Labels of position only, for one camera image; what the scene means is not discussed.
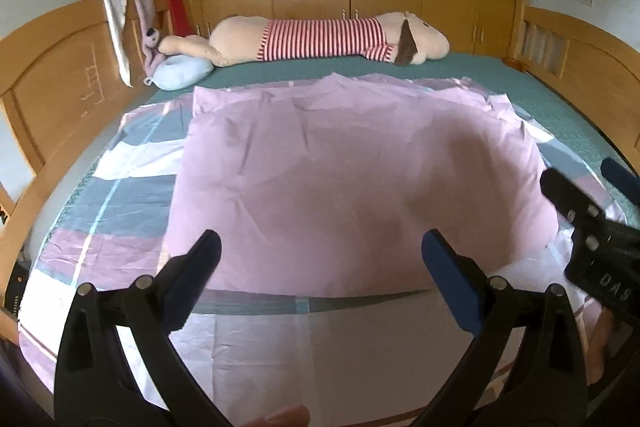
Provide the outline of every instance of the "stuffed dog toy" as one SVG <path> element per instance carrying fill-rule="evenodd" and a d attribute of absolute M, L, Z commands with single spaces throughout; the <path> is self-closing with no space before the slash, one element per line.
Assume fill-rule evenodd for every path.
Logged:
<path fill-rule="evenodd" d="M 449 41 L 412 13 L 393 12 L 367 19 L 268 20 L 233 16 L 221 21 L 209 39 L 167 36 L 158 51 L 210 60 L 219 68 L 242 62 L 361 55 L 404 66 L 443 58 Z"/>

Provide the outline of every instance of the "bolt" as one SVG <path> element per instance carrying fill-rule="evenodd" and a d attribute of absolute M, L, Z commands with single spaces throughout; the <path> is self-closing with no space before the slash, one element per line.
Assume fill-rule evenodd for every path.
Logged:
<path fill-rule="evenodd" d="M 550 289 L 551 293 L 553 293 L 553 295 L 555 295 L 556 297 L 562 297 L 564 295 L 564 288 L 559 284 L 552 284 L 550 286 Z"/>
<path fill-rule="evenodd" d="M 151 286 L 151 283 L 154 281 L 154 278 L 150 275 L 141 275 L 136 279 L 136 288 L 139 290 L 146 290 Z"/>
<path fill-rule="evenodd" d="M 589 237 L 587 237 L 587 239 L 585 240 L 585 243 L 587 245 L 587 248 L 592 252 L 595 252 L 600 246 L 600 244 L 598 243 L 598 240 L 593 235 L 590 235 Z"/>
<path fill-rule="evenodd" d="M 508 282 L 506 279 L 497 275 L 489 279 L 489 284 L 491 285 L 491 288 L 494 288 L 496 290 L 504 290 L 505 288 L 507 288 Z"/>
<path fill-rule="evenodd" d="M 88 282 L 82 283 L 81 285 L 78 286 L 78 295 L 81 295 L 82 297 L 84 297 L 85 295 L 87 295 L 87 293 L 91 291 L 91 288 L 93 288 L 93 285 L 91 283 L 88 283 Z"/>

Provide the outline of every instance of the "red and white striped shirt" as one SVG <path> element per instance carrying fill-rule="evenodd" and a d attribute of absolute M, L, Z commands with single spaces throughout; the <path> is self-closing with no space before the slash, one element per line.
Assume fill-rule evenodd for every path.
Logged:
<path fill-rule="evenodd" d="M 271 20 L 262 35 L 258 60 L 362 55 L 389 62 L 392 50 L 375 18 Z"/>

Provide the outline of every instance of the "pink pillow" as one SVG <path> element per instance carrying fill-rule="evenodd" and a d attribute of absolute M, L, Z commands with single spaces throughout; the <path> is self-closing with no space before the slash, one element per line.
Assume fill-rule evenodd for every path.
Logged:
<path fill-rule="evenodd" d="M 432 228 L 485 272 L 535 255 L 556 211 L 534 140 L 496 102 L 335 73 L 196 87 L 166 248 L 181 255 L 213 229 L 223 253 L 207 287 L 316 297 L 433 287 L 420 256 Z"/>

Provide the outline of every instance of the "wooden headboard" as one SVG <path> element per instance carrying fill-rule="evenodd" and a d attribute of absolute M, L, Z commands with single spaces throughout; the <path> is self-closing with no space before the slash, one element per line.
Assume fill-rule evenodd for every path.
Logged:
<path fill-rule="evenodd" d="M 596 26 L 527 7 L 520 60 L 611 140 L 640 172 L 640 53 Z"/>
<path fill-rule="evenodd" d="M 157 27 L 168 31 L 166 4 L 154 1 Z M 0 107 L 34 176 L 17 201 L 0 188 L 8 216 L 0 231 L 2 304 L 22 245 L 54 188 L 108 123 L 154 90 L 142 82 L 133 0 L 127 3 L 123 42 L 133 87 L 120 79 L 102 0 L 49 12 L 0 41 Z M 7 315 L 0 314 L 0 335 L 17 342 L 17 328 Z"/>

